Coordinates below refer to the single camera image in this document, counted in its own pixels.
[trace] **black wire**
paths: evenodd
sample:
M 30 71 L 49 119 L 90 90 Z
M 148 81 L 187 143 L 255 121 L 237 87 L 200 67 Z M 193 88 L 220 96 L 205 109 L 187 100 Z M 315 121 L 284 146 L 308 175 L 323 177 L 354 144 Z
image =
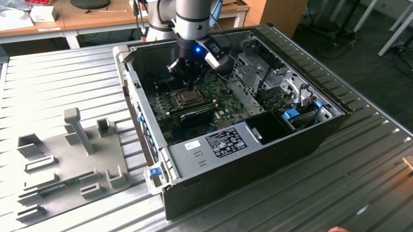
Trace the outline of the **black wire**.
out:
M 397 63 L 395 63 L 395 59 L 394 59 L 395 56 L 398 56 L 398 58 L 402 60 L 402 62 L 407 65 L 409 69 L 411 70 L 410 64 L 405 61 L 405 59 L 402 58 L 402 56 L 398 54 L 397 51 L 394 51 L 393 57 L 391 57 L 391 63 L 393 63 L 394 68 L 395 68 L 395 69 L 398 70 L 398 72 L 399 72 L 401 74 L 403 74 L 407 78 L 413 79 L 411 73 L 406 73 L 406 72 L 398 67 L 398 65 L 397 65 Z
M 229 36 L 227 35 L 227 33 L 224 32 L 224 29 L 221 28 L 221 26 L 220 26 L 216 18 L 213 17 L 213 15 L 209 14 L 209 16 L 211 16 L 212 20 L 215 21 L 216 26 L 219 27 L 219 30 L 220 30 L 221 34 L 225 36 L 227 40 L 229 41 L 229 46 L 228 47 L 231 48 L 232 47 L 232 40 L 231 40 Z
M 315 25 L 312 15 L 311 15 L 310 0 L 307 1 L 307 8 L 308 8 L 308 15 L 310 15 L 310 19 L 311 19 L 311 25 Z
M 141 27 L 144 28 L 144 23 L 143 23 L 143 17 L 141 17 L 141 9 L 140 9 L 140 4 L 137 2 L 137 10 L 139 10 L 139 15 L 140 15 L 140 23 L 141 23 Z
M 330 18 L 331 14 L 332 14 L 332 12 L 334 12 L 334 9 L 335 9 L 335 7 L 336 7 L 338 2 L 339 2 L 339 0 L 336 0 L 335 3 L 334 3 L 334 6 L 332 6 L 332 8 L 331 8 L 331 10 L 330 10 L 330 13 L 328 13 L 328 16 L 327 16 L 327 19 Z
M 86 38 L 94 38 L 96 35 L 97 35 L 97 33 L 94 33 L 94 35 L 82 35 L 82 36 L 86 37 Z
M 135 19 L 136 19 L 136 27 L 139 29 L 140 27 L 139 27 L 139 23 L 137 23 L 137 15 L 135 16 Z M 135 36 L 136 36 L 136 40 L 137 40 L 139 39 L 137 30 L 135 31 Z
M 334 56 L 334 57 L 326 57 L 324 55 L 319 54 L 318 49 L 319 49 L 319 47 L 316 47 L 316 48 L 314 49 L 315 54 L 316 54 L 319 57 L 322 57 L 322 58 L 324 58 L 324 59 L 330 59 L 330 60 L 334 60 L 334 59 L 340 58 L 340 57 L 351 50 L 351 48 L 348 48 L 348 49 L 344 50 L 339 55 L 336 55 L 336 56 Z
M 111 36 L 112 36 L 112 32 L 109 32 L 109 36 L 108 36 L 108 38 L 105 40 L 108 40 L 111 38 Z

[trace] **blue tab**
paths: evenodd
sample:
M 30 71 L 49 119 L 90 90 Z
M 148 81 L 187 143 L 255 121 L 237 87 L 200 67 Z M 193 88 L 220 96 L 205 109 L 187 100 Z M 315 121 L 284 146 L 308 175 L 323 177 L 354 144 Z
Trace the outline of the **blue tab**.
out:
M 288 109 L 284 111 L 283 116 L 287 120 L 290 120 L 291 118 L 296 117 L 299 115 L 299 112 L 296 111 L 296 109 Z
M 153 177 L 160 176 L 160 175 L 161 175 L 160 168 L 151 168 L 151 170 L 149 170 L 149 178 L 152 179 Z
M 318 108 L 320 108 L 320 107 L 322 107 L 322 102 L 320 102 L 320 101 L 315 101 L 315 106 L 316 106 Z

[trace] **cable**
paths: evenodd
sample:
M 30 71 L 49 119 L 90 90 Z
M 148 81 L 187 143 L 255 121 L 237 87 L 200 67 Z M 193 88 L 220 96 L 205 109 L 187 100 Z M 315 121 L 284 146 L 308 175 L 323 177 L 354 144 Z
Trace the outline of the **cable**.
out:
M 334 57 L 327 57 L 327 56 L 322 55 L 322 54 L 319 53 L 319 51 L 318 51 L 319 47 L 320 47 L 322 45 L 324 45 L 324 44 L 326 44 L 326 43 L 322 43 L 322 44 L 320 44 L 318 47 L 315 47 L 315 49 L 314 49 L 315 54 L 316 54 L 319 57 L 324 58 L 324 59 L 335 60 L 335 59 L 340 58 L 340 57 L 351 50 L 351 47 L 348 47 L 348 49 L 344 50 L 344 51 L 343 51 L 340 54 L 338 54 L 336 56 L 334 56 Z
M 139 15 L 140 15 L 140 23 L 141 23 L 140 32 L 141 32 L 143 37 L 145 37 L 147 29 L 145 29 L 144 23 L 143 23 L 141 9 L 140 9 L 140 5 L 139 5 L 139 4 L 137 4 L 137 10 L 139 10 Z
M 225 36 L 227 40 L 229 41 L 228 49 L 231 49 L 231 47 L 232 47 L 232 40 L 231 40 L 229 36 L 227 35 L 227 33 L 224 32 L 224 29 L 221 28 L 221 26 L 220 26 L 220 24 L 219 24 L 216 18 L 213 17 L 213 15 L 209 15 L 209 17 L 211 17 L 212 20 L 215 21 L 216 26 L 217 26 L 217 28 L 219 28 L 221 34 Z M 229 51 L 227 51 L 227 56 L 235 61 L 235 63 L 236 63 L 239 66 L 242 66 L 240 63 L 239 63 L 239 61 L 233 58 L 232 54 L 229 54 Z
M 401 57 L 401 55 L 397 53 L 397 51 L 394 51 L 393 53 L 393 57 L 391 57 L 391 63 L 393 63 L 393 66 L 394 68 L 398 70 L 398 72 L 401 74 L 403 74 L 407 78 L 413 79 L 411 77 L 411 73 L 405 73 L 405 71 L 398 67 L 397 63 L 395 63 L 395 56 L 398 56 L 398 58 L 402 60 L 402 62 L 407 65 L 407 67 L 410 68 L 411 70 L 411 66 L 409 65 L 409 63 L 405 61 L 405 59 Z
M 212 20 L 215 21 L 216 26 L 219 27 L 219 30 L 220 30 L 221 34 L 225 36 L 227 40 L 229 41 L 229 46 L 228 46 L 228 47 L 231 48 L 231 47 L 232 47 L 232 40 L 231 40 L 229 36 L 228 36 L 227 33 L 224 32 L 224 29 L 221 28 L 221 26 L 220 26 L 220 24 L 219 24 L 219 22 L 217 22 L 217 20 L 216 20 L 216 18 L 213 17 L 212 14 L 209 14 L 209 17 L 211 17 Z
M 82 36 L 86 37 L 86 38 L 94 38 L 96 35 L 97 35 L 97 33 L 94 33 L 94 35 L 82 35 Z
M 311 15 L 310 0 L 307 1 L 307 8 L 308 8 L 308 15 L 310 15 L 310 19 L 311 19 L 311 25 L 315 25 L 312 15 Z
M 108 40 L 111 38 L 111 36 L 112 36 L 112 32 L 109 32 L 109 36 L 108 36 L 108 38 L 105 40 Z

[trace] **silver metal table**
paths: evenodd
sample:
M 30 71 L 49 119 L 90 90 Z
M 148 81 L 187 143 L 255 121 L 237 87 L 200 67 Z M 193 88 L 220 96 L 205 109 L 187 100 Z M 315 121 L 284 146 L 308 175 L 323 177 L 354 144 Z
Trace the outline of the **silver metal table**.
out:
M 259 30 L 274 34 L 267 26 Z M 1 231 L 21 227 L 10 204 L 17 159 L 8 151 L 10 138 L 26 130 L 41 136 L 61 133 L 54 117 L 68 104 L 86 115 L 84 125 L 101 116 L 116 121 L 132 187 L 21 231 L 307 232 L 335 225 L 356 232 L 411 230 L 411 169 L 401 160 L 413 152 L 411 134 L 280 33 L 270 39 L 355 113 L 314 154 L 172 221 L 164 220 L 161 200 L 144 183 L 145 162 L 116 79 L 113 45 L 12 57 L 0 79 Z

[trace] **wooden desk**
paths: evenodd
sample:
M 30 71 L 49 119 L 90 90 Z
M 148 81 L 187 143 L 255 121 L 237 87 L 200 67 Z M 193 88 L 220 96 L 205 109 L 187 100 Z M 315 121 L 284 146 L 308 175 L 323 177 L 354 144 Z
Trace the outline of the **wooden desk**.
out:
M 111 0 L 107 8 L 92 10 L 78 9 L 70 5 L 69 0 L 56 0 L 54 5 L 58 10 L 58 18 L 54 23 L 36 23 L 33 27 L 8 31 L 0 31 L 0 44 L 28 40 L 65 37 L 69 48 L 80 48 L 77 35 L 107 32 L 113 30 L 135 29 L 136 21 L 128 0 Z M 244 16 L 248 10 L 247 5 L 235 3 L 225 4 L 221 8 L 219 18 L 235 18 L 233 27 L 242 27 Z M 143 18 L 145 27 L 148 18 Z M 41 32 L 38 29 L 61 28 L 60 31 Z
M 111 0 L 108 8 L 92 10 L 85 14 L 85 10 L 70 5 L 69 0 L 61 2 L 64 26 L 66 30 L 108 27 L 123 24 L 136 24 L 132 8 L 128 0 Z
M 1 37 L 16 38 L 17 41 L 20 41 L 18 38 L 17 38 L 18 36 L 24 37 L 25 35 L 33 35 L 33 34 L 38 35 L 34 39 L 50 38 L 50 37 L 48 37 L 49 34 L 52 34 L 53 37 L 54 37 L 54 35 L 60 35 L 58 37 L 61 37 L 61 32 L 65 31 L 65 28 L 64 28 L 64 19 L 62 19 L 62 15 L 61 15 L 60 1 L 53 2 L 52 6 L 54 6 L 54 10 L 57 12 L 56 22 L 33 23 L 34 26 L 32 26 L 32 27 L 0 31 L 0 44 L 2 44 L 1 43 Z
M 243 0 L 250 6 L 244 25 L 272 23 L 290 38 L 300 21 L 307 0 Z

